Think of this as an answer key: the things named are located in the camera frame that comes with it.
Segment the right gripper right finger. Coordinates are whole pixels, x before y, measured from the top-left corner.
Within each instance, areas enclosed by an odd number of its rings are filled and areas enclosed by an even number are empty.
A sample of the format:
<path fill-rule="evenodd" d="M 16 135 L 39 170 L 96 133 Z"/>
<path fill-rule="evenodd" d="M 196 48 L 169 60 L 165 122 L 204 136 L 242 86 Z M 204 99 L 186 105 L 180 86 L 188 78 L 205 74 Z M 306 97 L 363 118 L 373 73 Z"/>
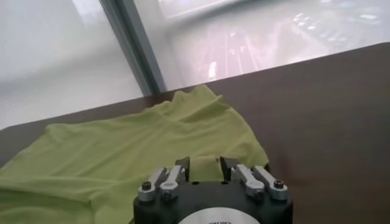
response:
<path fill-rule="evenodd" d="M 244 186 L 246 195 L 255 200 L 260 200 L 264 193 L 271 199 L 286 201 L 288 199 L 288 187 L 282 180 L 274 178 L 264 167 L 247 166 L 241 164 L 238 159 L 220 157 L 221 169 L 224 181 L 237 181 Z"/>

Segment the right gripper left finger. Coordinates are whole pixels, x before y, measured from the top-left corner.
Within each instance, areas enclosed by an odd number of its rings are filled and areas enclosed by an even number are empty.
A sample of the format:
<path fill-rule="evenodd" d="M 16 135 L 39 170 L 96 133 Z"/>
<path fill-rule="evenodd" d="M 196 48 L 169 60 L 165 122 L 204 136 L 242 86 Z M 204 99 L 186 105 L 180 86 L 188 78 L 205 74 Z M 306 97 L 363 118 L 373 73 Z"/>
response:
<path fill-rule="evenodd" d="M 171 170 L 157 169 L 147 181 L 138 188 L 139 201 L 154 201 L 158 196 L 172 200 L 178 196 L 179 184 L 190 180 L 189 156 L 178 159 Z"/>

